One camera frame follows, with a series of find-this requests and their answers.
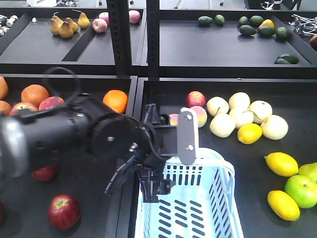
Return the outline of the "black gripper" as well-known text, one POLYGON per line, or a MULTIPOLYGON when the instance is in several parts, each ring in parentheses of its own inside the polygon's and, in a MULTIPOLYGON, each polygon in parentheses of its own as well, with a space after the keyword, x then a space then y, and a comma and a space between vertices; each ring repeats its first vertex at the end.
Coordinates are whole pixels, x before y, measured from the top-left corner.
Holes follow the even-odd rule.
MULTIPOLYGON (((131 116, 110 114, 96 123, 90 133, 89 152, 97 159, 122 159, 136 156, 146 167, 157 168, 177 155, 176 127, 169 117, 159 114, 156 104, 144 106, 143 121, 131 116)), ((175 181, 163 178, 163 168, 137 171, 144 203, 158 203, 158 195, 168 195, 175 181)))

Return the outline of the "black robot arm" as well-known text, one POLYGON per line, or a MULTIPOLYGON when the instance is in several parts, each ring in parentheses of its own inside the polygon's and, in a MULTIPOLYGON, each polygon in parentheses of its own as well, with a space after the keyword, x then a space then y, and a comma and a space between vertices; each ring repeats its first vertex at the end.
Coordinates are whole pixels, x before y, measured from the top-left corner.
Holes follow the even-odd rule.
POLYGON ((123 164, 108 182, 105 193, 112 195, 131 174, 138 175, 143 201, 156 203, 175 185, 164 178, 170 155, 163 152, 165 129, 154 105, 140 121, 117 113, 94 96, 81 92, 81 80, 74 73, 75 90, 64 104, 33 112, 19 110, 0 118, 0 177, 17 178, 27 172, 71 156, 88 153, 97 159, 121 159, 123 164))

